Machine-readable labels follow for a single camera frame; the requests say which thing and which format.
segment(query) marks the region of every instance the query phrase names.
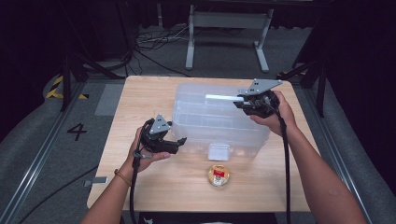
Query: printed number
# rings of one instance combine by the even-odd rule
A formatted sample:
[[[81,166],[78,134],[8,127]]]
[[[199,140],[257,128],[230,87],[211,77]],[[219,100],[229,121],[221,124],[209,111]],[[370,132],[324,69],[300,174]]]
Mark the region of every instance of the printed number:
[[[87,131],[82,130],[82,128],[84,128],[84,124],[80,123],[80,124],[74,126],[73,128],[69,129],[67,132],[68,133],[76,133],[77,135],[76,135],[75,141],[78,141],[79,135],[81,133],[86,133],[87,132]]]

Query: gray fabric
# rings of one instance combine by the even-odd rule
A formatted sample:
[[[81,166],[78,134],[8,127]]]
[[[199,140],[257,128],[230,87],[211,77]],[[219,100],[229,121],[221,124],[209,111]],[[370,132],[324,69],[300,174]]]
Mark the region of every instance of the gray fabric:
[[[114,116],[116,114],[117,105],[122,93],[121,84],[106,84],[102,93],[99,104],[96,107],[95,115],[97,116]]]

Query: white stand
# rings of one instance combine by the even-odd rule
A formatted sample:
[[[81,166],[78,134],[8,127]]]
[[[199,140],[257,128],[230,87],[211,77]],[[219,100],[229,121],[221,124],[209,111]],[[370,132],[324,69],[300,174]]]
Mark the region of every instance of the white stand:
[[[274,10],[270,9],[266,14],[244,14],[244,13],[218,13],[218,12],[198,12],[194,6],[190,6],[189,19],[189,46],[187,49],[186,69],[191,70],[194,59],[194,26],[199,27],[227,27],[242,29],[261,29],[262,37],[260,41],[254,42],[254,48],[259,58],[260,66],[264,73],[269,71],[265,60],[262,46],[267,36]]]

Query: wooden table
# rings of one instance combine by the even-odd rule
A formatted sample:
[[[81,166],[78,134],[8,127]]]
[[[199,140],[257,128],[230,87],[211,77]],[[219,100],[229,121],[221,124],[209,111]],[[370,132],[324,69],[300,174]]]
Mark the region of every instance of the wooden table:
[[[251,79],[197,77],[128,77],[108,135],[96,176],[114,177],[124,162],[138,127],[162,114],[172,120],[177,85],[184,82],[248,87]],[[297,123],[316,147],[303,111],[289,82],[274,88],[282,91]],[[157,161],[137,176],[136,211],[159,212],[278,212],[286,211],[285,164],[282,138],[274,133],[255,158],[231,157],[209,161],[207,155],[177,153]],[[231,177],[223,187],[212,186],[206,177],[209,167],[223,164]],[[291,211],[309,211],[294,158],[290,153]],[[93,185],[91,207],[106,185]],[[129,210],[129,195],[123,206]]]

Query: person's right hand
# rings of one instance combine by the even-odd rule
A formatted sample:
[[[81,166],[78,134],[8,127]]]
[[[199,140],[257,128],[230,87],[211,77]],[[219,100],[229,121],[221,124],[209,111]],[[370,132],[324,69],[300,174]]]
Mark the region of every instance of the person's right hand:
[[[283,118],[283,120],[285,120],[288,128],[296,128],[297,124],[294,118],[294,113],[291,110],[289,103],[286,101],[285,96],[280,91],[274,91],[274,94],[279,100],[280,116]],[[273,114],[266,119],[263,119],[256,115],[251,115],[250,119],[258,124],[268,126],[273,133],[276,133],[278,135],[282,134],[280,131],[279,119],[276,114]]]

